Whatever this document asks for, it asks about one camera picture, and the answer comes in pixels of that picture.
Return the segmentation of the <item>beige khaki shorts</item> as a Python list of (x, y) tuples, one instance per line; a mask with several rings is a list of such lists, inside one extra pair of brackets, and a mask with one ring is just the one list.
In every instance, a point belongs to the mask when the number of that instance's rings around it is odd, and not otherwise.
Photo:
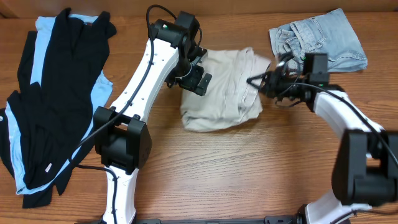
[(262, 112), (258, 91), (247, 79), (269, 68), (268, 58), (255, 54), (253, 48), (209, 50), (200, 64), (212, 75), (204, 96), (182, 92), (180, 114), (188, 131), (208, 132), (256, 119)]

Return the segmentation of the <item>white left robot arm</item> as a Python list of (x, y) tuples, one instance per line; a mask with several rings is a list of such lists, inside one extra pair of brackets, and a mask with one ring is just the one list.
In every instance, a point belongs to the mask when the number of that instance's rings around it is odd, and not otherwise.
[(147, 120), (163, 84), (205, 95), (212, 76), (199, 66), (207, 54), (195, 42), (201, 33), (193, 14), (180, 12), (174, 22), (149, 25), (149, 40), (139, 66), (110, 108), (93, 117), (95, 151), (106, 169), (106, 210), (100, 223), (134, 223), (134, 194), (139, 169), (152, 148)]

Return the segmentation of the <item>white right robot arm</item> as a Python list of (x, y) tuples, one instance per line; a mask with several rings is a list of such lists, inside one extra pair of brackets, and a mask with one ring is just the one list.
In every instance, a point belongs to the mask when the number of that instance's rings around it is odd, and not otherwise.
[(303, 205), (296, 215), (268, 216), (265, 223), (349, 223), (359, 212), (397, 201), (397, 131), (387, 131), (366, 117), (344, 89), (329, 82), (328, 56), (307, 53), (294, 78), (280, 55), (275, 70), (250, 77), (247, 83), (268, 98), (305, 103), (323, 118), (340, 139), (332, 188), (317, 201)]

